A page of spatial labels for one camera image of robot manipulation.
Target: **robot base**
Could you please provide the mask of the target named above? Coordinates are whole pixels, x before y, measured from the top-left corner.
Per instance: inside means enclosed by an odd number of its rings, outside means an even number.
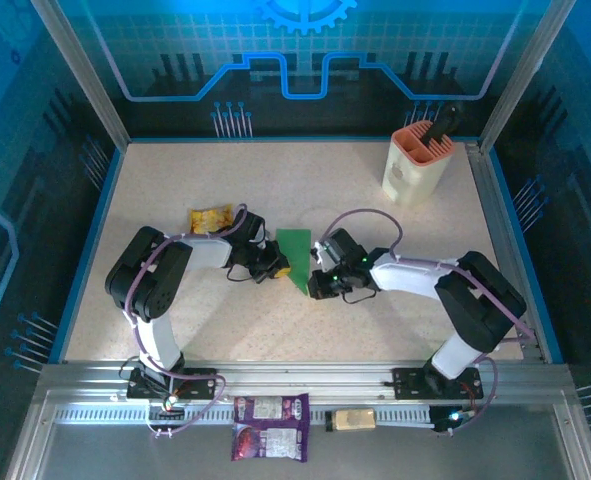
[[[395,390],[395,400],[467,400],[470,399],[465,384],[470,388],[475,399],[484,398],[482,381],[476,368],[467,368],[455,380],[444,385],[444,391],[438,395],[426,381],[423,368],[394,368],[393,381],[390,386]]]
[[[217,373],[214,368],[183,368],[178,373],[182,375],[208,375]],[[168,392],[168,395],[176,389],[180,400],[212,400],[215,397],[215,382],[213,380],[194,380],[182,387],[182,380],[174,380],[171,385],[163,385],[151,376],[147,376],[142,369],[134,368],[128,382],[126,398],[132,400],[160,400],[159,390]]]

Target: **gear logo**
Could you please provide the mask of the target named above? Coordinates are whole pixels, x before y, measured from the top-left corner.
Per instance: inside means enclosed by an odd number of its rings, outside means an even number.
[[[29,0],[0,0],[0,36],[17,50],[28,40],[33,28]]]
[[[346,19],[346,11],[357,6],[355,0],[260,0],[257,4],[264,20],[274,27],[286,27],[288,33],[310,30],[321,33],[322,27],[335,27],[337,19]]]

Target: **glass panel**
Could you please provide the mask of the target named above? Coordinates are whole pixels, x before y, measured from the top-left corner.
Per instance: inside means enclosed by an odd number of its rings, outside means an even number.
[[[134,137],[481,132],[548,1],[67,0]]]
[[[575,5],[496,147],[564,359],[591,385],[591,2]]]
[[[30,2],[0,3],[0,478],[113,151]]]

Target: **table surface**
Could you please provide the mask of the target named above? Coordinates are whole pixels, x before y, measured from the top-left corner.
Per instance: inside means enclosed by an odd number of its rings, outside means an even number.
[[[269,231],[307,228],[313,241],[342,212],[378,208],[404,227],[398,253],[457,258],[477,250],[495,262],[464,146],[456,146],[433,195],[404,208],[381,188],[388,142],[131,144],[66,359],[138,353],[104,280],[139,228],[187,231],[192,208],[245,202],[266,219]],[[390,245],[396,236],[390,221],[375,215],[355,215],[341,225],[367,251]],[[187,272],[170,315],[187,359],[417,360],[428,358],[454,331],[441,303],[429,298],[382,292],[351,306],[341,299],[310,299],[288,278],[232,283],[219,269]],[[517,345],[493,356],[522,358]]]

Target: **speckled surface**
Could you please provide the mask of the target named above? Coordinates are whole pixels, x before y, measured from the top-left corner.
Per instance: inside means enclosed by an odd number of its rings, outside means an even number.
[[[412,209],[381,188],[388,142],[133,144],[129,147],[67,350],[68,360],[137,353],[104,279],[137,230],[185,231],[188,211],[245,202],[267,228],[309,228],[319,238],[340,213],[379,208],[404,227],[398,251],[426,258],[493,250],[463,145],[435,193]],[[344,226],[367,250],[395,238],[389,221],[356,215]],[[349,306],[315,301],[288,278],[241,284],[223,270],[188,272],[170,310],[186,357],[212,360],[425,359],[452,332],[441,304],[384,292]],[[521,358],[507,345],[496,358]]]

